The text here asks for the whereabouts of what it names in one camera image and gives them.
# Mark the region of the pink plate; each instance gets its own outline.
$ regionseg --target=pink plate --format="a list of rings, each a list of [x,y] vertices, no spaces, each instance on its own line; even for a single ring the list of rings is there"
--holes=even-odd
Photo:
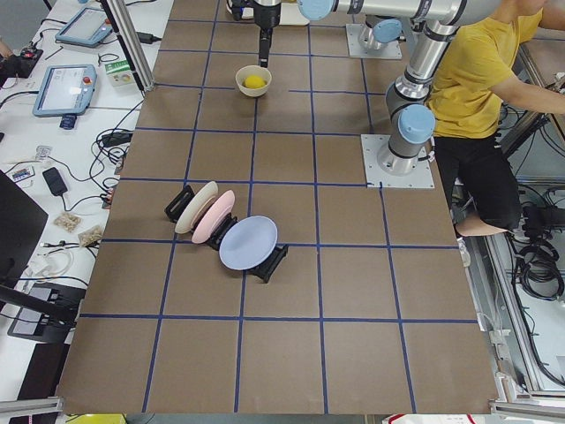
[[[222,223],[222,219],[231,212],[235,202],[236,196],[231,190],[222,194],[200,220],[192,234],[192,243],[198,245],[208,240],[214,230]]]

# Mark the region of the black shorts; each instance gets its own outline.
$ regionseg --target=black shorts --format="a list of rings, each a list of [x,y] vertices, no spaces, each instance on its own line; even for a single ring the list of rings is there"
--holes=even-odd
[[[517,228],[522,214],[518,183],[494,136],[436,137],[435,157],[449,206],[459,177],[473,196],[481,220],[497,228]]]

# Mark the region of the blue joint cap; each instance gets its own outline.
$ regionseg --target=blue joint cap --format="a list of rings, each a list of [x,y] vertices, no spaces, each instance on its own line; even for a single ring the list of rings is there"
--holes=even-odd
[[[435,117],[422,104],[411,104],[400,112],[398,130],[411,144],[424,144],[433,135]]]
[[[335,0],[298,0],[300,13],[309,20],[321,20],[334,10]]]
[[[392,42],[403,31],[403,24],[398,19],[385,19],[373,28],[373,38],[376,42]]]

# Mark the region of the blue and white device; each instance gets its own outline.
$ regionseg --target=blue and white device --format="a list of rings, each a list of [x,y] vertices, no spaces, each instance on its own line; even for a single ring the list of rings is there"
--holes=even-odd
[[[85,7],[55,35],[55,40],[78,46],[96,47],[112,32],[106,13]]]
[[[35,100],[34,115],[82,115],[90,104],[95,86],[96,70],[91,64],[49,66]]]

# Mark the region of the device screen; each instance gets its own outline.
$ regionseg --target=device screen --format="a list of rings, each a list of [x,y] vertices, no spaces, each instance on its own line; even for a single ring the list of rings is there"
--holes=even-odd
[[[49,73],[49,82],[41,100],[41,110],[68,110],[78,106],[85,68],[56,68]]]
[[[86,8],[63,34],[80,40],[90,40],[94,33],[104,24],[106,13]]]

